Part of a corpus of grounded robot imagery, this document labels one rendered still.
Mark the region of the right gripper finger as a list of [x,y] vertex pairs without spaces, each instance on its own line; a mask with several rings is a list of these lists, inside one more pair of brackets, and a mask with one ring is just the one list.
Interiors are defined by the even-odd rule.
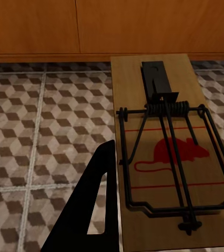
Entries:
[[[87,234],[105,173],[105,231]],[[119,252],[115,140],[96,149],[40,252]]]

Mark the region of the mousetrap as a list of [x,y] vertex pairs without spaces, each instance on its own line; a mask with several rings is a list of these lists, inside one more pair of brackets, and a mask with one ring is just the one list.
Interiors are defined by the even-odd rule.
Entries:
[[224,143],[188,55],[110,66],[123,252],[224,247]]

